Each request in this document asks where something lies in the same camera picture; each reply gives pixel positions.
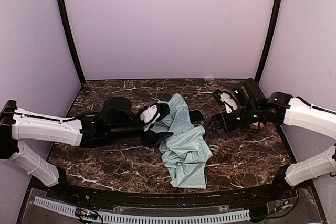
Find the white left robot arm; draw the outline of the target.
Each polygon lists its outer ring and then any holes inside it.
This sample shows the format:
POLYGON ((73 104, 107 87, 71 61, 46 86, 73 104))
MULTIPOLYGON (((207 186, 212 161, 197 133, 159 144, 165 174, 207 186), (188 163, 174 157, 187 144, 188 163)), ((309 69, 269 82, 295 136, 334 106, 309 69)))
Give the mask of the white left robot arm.
POLYGON ((144 107, 137 114, 124 97, 104 101, 98 112, 88 112, 71 118, 49 116, 17 107, 8 100, 1 109, 1 159, 7 159, 47 187, 66 185, 64 170, 45 161, 24 143, 26 139, 65 143, 81 148, 111 145, 117 139, 140 138, 147 147, 159 145, 172 132, 157 132, 152 128, 170 113, 167 103, 144 107))

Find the black and mint umbrella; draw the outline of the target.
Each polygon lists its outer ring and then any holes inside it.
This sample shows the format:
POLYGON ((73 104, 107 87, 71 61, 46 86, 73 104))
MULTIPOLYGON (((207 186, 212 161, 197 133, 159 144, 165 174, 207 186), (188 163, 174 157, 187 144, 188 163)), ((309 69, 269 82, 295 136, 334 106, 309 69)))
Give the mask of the black and mint umbrella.
POLYGON ((175 188, 206 189, 205 165, 213 154, 203 138, 205 129, 192 124, 188 105, 180 94, 174 94, 165 104, 170 113, 154 123, 152 131, 173 134, 159 144, 170 184, 175 188))

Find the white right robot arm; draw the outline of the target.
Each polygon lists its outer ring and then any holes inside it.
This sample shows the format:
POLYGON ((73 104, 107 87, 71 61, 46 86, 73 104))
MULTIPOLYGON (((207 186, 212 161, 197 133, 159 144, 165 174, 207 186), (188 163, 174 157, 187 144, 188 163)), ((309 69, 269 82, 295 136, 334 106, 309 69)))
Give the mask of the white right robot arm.
MULTIPOLYGON (((253 123, 271 122, 335 138, 334 111, 283 92, 266 97, 253 78, 237 83, 230 91, 216 90, 213 97, 225 107, 225 111, 213 115, 208 124, 218 133, 230 133, 253 123)), ((325 174, 335 176, 335 146, 300 163, 281 167, 272 183, 280 188, 294 187, 325 174)))

